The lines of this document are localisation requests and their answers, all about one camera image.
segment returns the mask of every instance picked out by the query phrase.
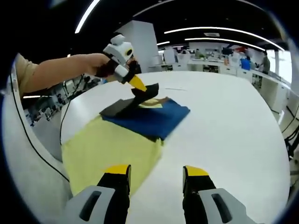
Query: floor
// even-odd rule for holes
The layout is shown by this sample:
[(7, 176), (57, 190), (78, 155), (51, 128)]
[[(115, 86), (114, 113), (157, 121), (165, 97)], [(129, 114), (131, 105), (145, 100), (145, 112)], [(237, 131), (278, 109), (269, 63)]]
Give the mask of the floor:
[[(286, 127), (290, 124), (290, 122), (293, 120), (293, 116), (291, 113), (285, 109), (281, 114), (278, 114), (276, 112), (273, 112), (273, 115), (275, 119), (278, 121), (280, 130), (283, 131), (286, 129)], [(293, 131), (297, 128), (299, 125), (299, 121), (295, 119), (289, 127), (284, 131), (283, 137), (286, 138), (289, 135), (293, 133)], [(296, 149), (297, 155), (295, 158), (299, 160), (299, 147)], [(295, 160), (290, 161), (290, 171), (298, 171), (299, 170), (299, 162), (296, 164)], [(291, 185), (294, 185), (295, 189), (299, 189), (299, 175), (291, 175)]]

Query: round table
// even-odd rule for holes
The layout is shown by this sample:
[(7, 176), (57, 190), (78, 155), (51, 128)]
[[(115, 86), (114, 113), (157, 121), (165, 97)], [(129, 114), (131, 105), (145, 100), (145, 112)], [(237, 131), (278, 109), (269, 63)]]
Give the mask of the round table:
[[(242, 78), (206, 72), (139, 77), (145, 84), (159, 83), (157, 98), (168, 96), (191, 112), (165, 140), (161, 159), (132, 196), (127, 223), (185, 223), (184, 165), (206, 170), (215, 186), (242, 202), (255, 222), (272, 222), (286, 205), (290, 170), (278, 124), (254, 87)], [(111, 82), (73, 99), (62, 142), (107, 106), (132, 97), (128, 84)]]

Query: sleeve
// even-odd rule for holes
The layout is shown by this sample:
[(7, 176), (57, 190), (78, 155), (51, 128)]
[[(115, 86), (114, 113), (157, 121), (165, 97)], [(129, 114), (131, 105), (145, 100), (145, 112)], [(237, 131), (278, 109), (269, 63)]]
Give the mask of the sleeve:
[(26, 85), (30, 77), (34, 74), (34, 71), (38, 65), (26, 60), (21, 54), (18, 54), (15, 61), (15, 69), (18, 78), (19, 92), (22, 97)]

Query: blue cloth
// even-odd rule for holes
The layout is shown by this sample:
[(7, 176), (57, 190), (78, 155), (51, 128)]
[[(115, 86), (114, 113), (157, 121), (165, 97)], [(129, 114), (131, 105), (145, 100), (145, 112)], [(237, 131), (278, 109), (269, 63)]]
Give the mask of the blue cloth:
[(162, 108), (137, 107), (126, 118), (102, 117), (141, 135), (164, 140), (189, 112), (188, 107), (169, 99)]
[(241, 59), (241, 67), (245, 70), (250, 70), (250, 61), (247, 59)]

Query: black ceiling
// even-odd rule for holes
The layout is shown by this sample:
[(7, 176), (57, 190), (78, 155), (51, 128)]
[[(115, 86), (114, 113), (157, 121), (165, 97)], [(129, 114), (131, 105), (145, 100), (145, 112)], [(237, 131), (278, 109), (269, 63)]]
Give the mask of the black ceiling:
[[(79, 20), (91, 2), (92, 0), (62, 0), (60, 5), (48, 12), (41, 11), (31, 15), (31, 24), (34, 25), (23, 28), (28, 34), (23, 36), (24, 42), (20, 52), (37, 63), (49, 58), (63, 57), (69, 53), (101, 52), (112, 33), (131, 20), (153, 23), (157, 42), (186, 43), (185, 38), (205, 37), (204, 32), (215, 30), (192, 30), (170, 34), (164, 32), (178, 28), (215, 26), (251, 32), (286, 48), (280, 33), (265, 11), (237, 0), (173, 0), (136, 17), (133, 15), (160, 1), (100, 0), (81, 31), (74, 34)], [(223, 30), (215, 32), (220, 33), (220, 38), (276, 49), (269, 44), (263, 45), (260, 39), (242, 33)]]

